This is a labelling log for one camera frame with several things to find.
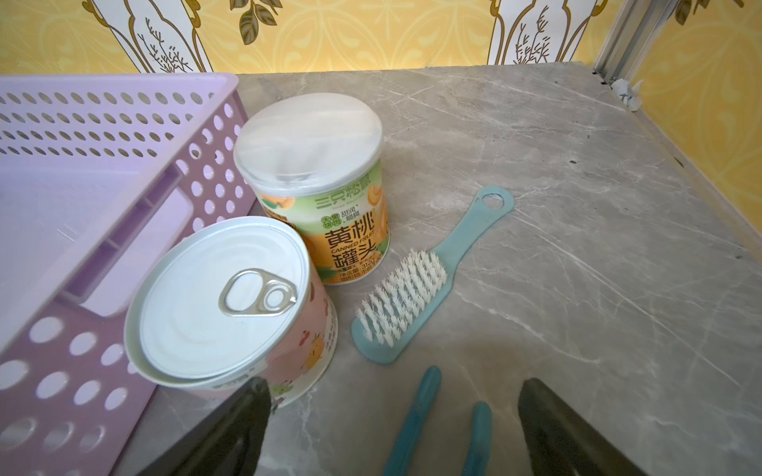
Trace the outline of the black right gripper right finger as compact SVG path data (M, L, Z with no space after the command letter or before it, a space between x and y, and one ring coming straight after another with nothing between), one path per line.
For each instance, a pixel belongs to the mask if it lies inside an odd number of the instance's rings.
M645 475L541 380L523 383L518 411L535 475Z

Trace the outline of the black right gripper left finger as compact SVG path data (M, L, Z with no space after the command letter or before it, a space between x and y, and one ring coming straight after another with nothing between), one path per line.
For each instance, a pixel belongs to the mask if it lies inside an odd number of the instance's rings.
M271 412L268 383L253 377L141 473L251 475Z

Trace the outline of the pink can with pull tab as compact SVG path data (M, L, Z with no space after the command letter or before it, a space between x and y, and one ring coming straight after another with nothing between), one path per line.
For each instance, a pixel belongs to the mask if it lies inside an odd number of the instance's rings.
M124 346L157 385L225 399L257 377L279 408L325 374L338 330L301 236L245 216L194 233L157 263L125 317Z

